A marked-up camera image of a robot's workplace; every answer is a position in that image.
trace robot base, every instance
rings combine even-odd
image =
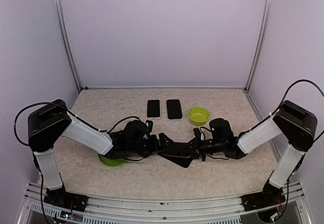
[[[84,212],[87,206],[88,197],[66,192],[63,186],[57,190],[47,189],[44,202],[65,209]]]
[[[276,195],[275,198],[273,196],[267,196],[267,193],[265,192],[243,195],[242,202],[244,211],[262,209],[265,207],[277,205],[280,202],[284,203],[286,201],[285,195],[282,189],[280,192],[281,193]]]

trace beige speckled surface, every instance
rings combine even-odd
[[[166,100],[176,98],[181,101],[184,117],[170,121]],[[211,120],[227,119],[235,135],[257,123],[241,90],[83,90],[73,111],[94,126],[109,129],[130,115],[145,120],[148,99],[161,100],[161,119],[153,120],[153,133],[164,132],[174,141],[187,142],[193,138],[194,126],[189,123],[187,112],[197,105],[211,112]],[[194,160],[187,169],[159,156],[116,168],[106,167],[96,152],[66,138],[58,140],[54,152],[67,190],[135,199],[192,199],[258,191],[276,166],[268,143],[241,160]]]

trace light purple wall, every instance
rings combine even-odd
[[[244,87],[265,0],[62,0],[88,87]]]
[[[324,0],[273,0],[265,43],[251,95],[263,116],[280,102],[286,88],[297,79],[310,79],[324,89]],[[317,133],[324,128],[324,99],[313,86],[299,84],[289,100],[313,112]],[[276,144],[283,153],[286,141]],[[324,209],[324,137],[309,153],[297,179],[311,207],[315,223]]]
[[[0,60],[0,222],[13,223],[29,181],[38,177],[29,148],[14,137],[16,113],[56,98],[71,106],[77,96],[53,0],[0,0]],[[18,123],[23,140],[27,115]]]

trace phone screen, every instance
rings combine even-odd
[[[160,118],[160,100],[148,100],[146,116],[148,118]]]
[[[178,99],[167,100],[168,119],[181,119],[182,110]]]

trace lime green bowl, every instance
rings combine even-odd
[[[204,125],[210,118],[210,113],[206,108],[195,106],[188,111],[190,122],[196,126]]]
[[[98,154],[98,156],[99,156],[100,162],[108,167],[118,167],[126,162],[125,159],[112,160],[112,159],[108,159],[108,158],[104,157],[101,154]]]

